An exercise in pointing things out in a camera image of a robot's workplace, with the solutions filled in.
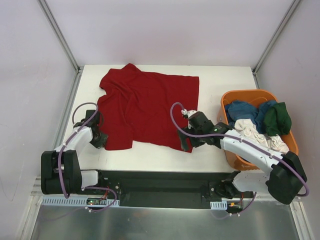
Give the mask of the white t-shirt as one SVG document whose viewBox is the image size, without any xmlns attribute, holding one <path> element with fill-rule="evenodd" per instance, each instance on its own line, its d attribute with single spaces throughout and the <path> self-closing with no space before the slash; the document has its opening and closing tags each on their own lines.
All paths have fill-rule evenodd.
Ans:
<svg viewBox="0 0 320 240">
<path fill-rule="evenodd" d="M 272 149 L 277 152 L 286 154 L 290 149 L 279 135 L 268 136 L 267 134 L 259 133 L 256 125 L 250 119 L 238 119 L 234 124 L 234 129 L 251 141 L 260 144 L 263 147 Z"/>
</svg>

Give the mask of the right aluminium frame post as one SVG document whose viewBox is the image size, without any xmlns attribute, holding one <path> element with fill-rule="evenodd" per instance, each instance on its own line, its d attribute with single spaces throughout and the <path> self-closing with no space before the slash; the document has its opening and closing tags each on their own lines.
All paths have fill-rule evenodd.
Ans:
<svg viewBox="0 0 320 240">
<path fill-rule="evenodd" d="M 279 37 L 281 36 L 283 31 L 285 30 L 285 28 L 288 25 L 289 21 L 291 20 L 291 18 L 293 17 L 293 15 L 295 14 L 295 12 L 298 9 L 299 5 L 302 2 L 303 2 L 302 0 L 293 0 L 290 3 L 290 5 L 289 5 L 288 9 L 286 10 L 284 16 L 280 20 L 278 26 L 276 27 L 274 33 L 272 34 L 270 40 L 268 41 L 265 49 L 263 50 L 261 56 L 259 57 L 257 63 L 252 68 L 252 74 L 254 76 L 257 75 L 258 71 L 262 67 L 262 65 L 265 62 L 265 60 L 267 59 L 267 56 L 270 54 L 270 52 L 273 49 L 273 47 L 275 46 L 277 40 L 279 39 Z"/>
</svg>

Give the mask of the blue t-shirt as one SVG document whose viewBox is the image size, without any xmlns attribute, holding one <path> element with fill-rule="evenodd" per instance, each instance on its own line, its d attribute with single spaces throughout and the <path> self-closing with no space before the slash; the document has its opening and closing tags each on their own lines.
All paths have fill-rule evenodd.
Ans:
<svg viewBox="0 0 320 240">
<path fill-rule="evenodd" d="M 268 109 L 276 103 L 275 100 L 269 100 L 260 104 L 259 107 L 255 107 L 246 101 L 235 100 L 232 103 L 227 104 L 224 108 L 228 123 L 233 128 L 236 120 L 250 119 L 260 134 L 267 134 L 264 118 Z"/>
</svg>

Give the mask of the aluminium frame post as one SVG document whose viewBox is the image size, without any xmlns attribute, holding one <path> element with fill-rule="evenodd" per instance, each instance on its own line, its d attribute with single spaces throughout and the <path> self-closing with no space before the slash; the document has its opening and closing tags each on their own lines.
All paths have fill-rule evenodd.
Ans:
<svg viewBox="0 0 320 240">
<path fill-rule="evenodd" d="M 257 63 L 252 68 L 252 74 L 254 76 L 257 75 L 258 71 L 262 67 L 262 65 L 265 62 L 265 60 L 267 59 L 267 56 L 270 54 L 270 52 L 273 49 L 273 47 L 275 46 L 277 40 L 279 39 L 279 37 L 281 36 L 283 31 L 285 30 L 285 28 L 288 25 L 289 21 L 291 20 L 291 18 L 293 17 L 293 15 L 295 14 L 295 12 L 298 9 L 299 5 L 302 2 L 303 2 L 302 0 L 293 0 L 290 3 L 290 5 L 289 5 L 288 9 L 286 10 L 284 16 L 280 20 L 278 26 L 276 27 L 274 33 L 272 34 L 270 40 L 268 41 L 265 49 L 263 50 L 261 56 L 259 57 Z"/>
<path fill-rule="evenodd" d="M 81 70 L 81 67 L 79 66 L 74 54 L 72 53 L 72 50 L 67 43 L 67 40 L 46 0 L 37 0 L 37 3 L 39 4 L 44 16 L 46 17 L 49 25 L 51 26 L 54 35 L 56 36 L 60 46 L 62 47 L 62 50 L 64 51 L 68 61 L 70 62 L 72 68 L 75 70 L 76 73 L 79 73 Z"/>
</svg>

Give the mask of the left aluminium frame post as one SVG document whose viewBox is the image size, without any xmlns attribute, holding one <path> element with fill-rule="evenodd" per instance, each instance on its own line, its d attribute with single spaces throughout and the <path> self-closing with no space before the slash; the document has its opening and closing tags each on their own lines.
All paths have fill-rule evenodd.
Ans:
<svg viewBox="0 0 320 240">
<path fill-rule="evenodd" d="M 79 66 L 74 54 L 72 53 L 72 50 L 67 43 L 67 40 L 46 0 L 37 0 L 37 3 L 39 4 L 44 16 L 46 17 L 49 25 L 51 26 L 54 35 L 56 36 L 60 46 L 62 47 L 62 50 L 64 51 L 68 61 L 70 62 L 72 68 L 75 70 L 76 73 L 79 73 L 81 70 L 81 67 Z"/>
</svg>

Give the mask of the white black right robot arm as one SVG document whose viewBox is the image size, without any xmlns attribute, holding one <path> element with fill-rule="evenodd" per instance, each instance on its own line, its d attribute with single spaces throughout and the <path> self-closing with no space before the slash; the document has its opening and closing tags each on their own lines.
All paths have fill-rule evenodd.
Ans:
<svg viewBox="0 0 320 240">
<path fill-rule="evenodd" d="M 223 122 L 213 124 L 201 111 L 183 109 L 181 113 L 187 127 L 181 128 L 176 122 L 174 126 L 185 152 L 189 150 L 187 141 L 194 148 L 207 144 L 236 154 L 260 170 L 235 170 L 214 187 L 217 195 L 232 199 L 243 192 L 261 192 L 288 205 L 296 197 L 310 194 L 306 173 L 294 152 L 281 153 L 261 146 Z"/>
</svg>

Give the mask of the green t-shirt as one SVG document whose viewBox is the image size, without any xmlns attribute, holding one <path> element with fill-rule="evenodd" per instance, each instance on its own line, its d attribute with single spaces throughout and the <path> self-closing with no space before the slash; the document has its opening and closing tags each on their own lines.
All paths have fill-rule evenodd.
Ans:
<svg viewBox="0 0 320 240">
<path fill-rule="evenodd" d="M 265 114 L 263 123 L 266 134 L 270 137 L 283 136 L 290 133 L 292 120 L 285 102 L 271 106 Z"/>
</svg>

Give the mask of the red t-shirt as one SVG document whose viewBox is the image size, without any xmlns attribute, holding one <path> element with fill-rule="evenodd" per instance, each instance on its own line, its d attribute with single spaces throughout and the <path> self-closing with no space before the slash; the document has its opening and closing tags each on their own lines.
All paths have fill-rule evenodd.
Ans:
<svg viewBox="0 0 320 240">
<path fill-rule="evenodd" d="M 197 76 L 141 71 L 131 63 L 110 69 L 99 84 L 105 94 L 97 101 L 103 118 L 100 130 L 108 135 L 105 149 L 127 150 L 136 141 L 180 151 L 170 109 L 180 102 L 196 110 L 199 86 Z"/>
</svg>

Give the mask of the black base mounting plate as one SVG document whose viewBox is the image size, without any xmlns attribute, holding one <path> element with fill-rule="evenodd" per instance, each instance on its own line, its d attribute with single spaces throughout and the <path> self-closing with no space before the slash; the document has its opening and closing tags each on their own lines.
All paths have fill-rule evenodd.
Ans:
<svg viewBox="0 0 320 240">
<path fill-rule="evenodd" d="M 222 199 L 249 199 L 253 193 L 240 193 L 231 186 L 235 173 L 223 172 L 156 172 L 100 170 L 94 189 L 80 194 L 102 196 L 106 188 L 109 199 L 119 200 L 122 207 L 209 209 L 211 202 Z"/>
</svg>

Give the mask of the orange plastic laundry basket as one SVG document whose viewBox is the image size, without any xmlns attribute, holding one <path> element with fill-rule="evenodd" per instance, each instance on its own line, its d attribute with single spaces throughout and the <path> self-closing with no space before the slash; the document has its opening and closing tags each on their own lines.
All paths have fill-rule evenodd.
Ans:
<svg viewBox="0 0 320 240">
<path fill-rule="evenodd" d="M 244 101 L 249 104 L 252 104 L 255 107 L 259 107 L 260 104 L 274 100 L 277 101 L 275 95 L 271 92 L 264 90 L 264 89 L 246 89 L 246 90 L 231 90 L 226 92 L 220 100 L 220 110 L 217 115 L 217 121 L 223 122 L 228 124 L 227 113 L 225 111 L 225 106 L 231 104 L 233 101 Z M 294 138 L 292 131 L 289 132 L 287 135 L 282 135 L 281 139 L 288 145 L 288 148 L 291 152 L 295 153 L 296 155 L 299 154 L 299 148 Z M 240 156 L 231 153 L 230 151 L 225 151 L 226 160 L 228 164 L 236 169 L 236 170 L 258 170 L 259 168 L 256 167 L 254 164 L 245 161 Z"/>
</svg>

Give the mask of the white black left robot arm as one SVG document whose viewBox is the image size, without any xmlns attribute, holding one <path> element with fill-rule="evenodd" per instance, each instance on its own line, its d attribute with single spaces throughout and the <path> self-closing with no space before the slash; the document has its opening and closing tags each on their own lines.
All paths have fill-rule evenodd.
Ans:
<svg viewBox="0 0 320 240">
<path fill-rule="evenodd" d="M 77 194 L 88 187 L 94 194 L 105 191 L 106 183 L 97 170 L 81 170 L 79 159 L 87 145 L 106 146 L 108 135 L 100 131 L 103 117 L 97 110 L 87 110 L 85 118 L 73 126 L 72 134 L 54 150 L 41 155 L 41 191 L 45 195 Z"/>
</svg>

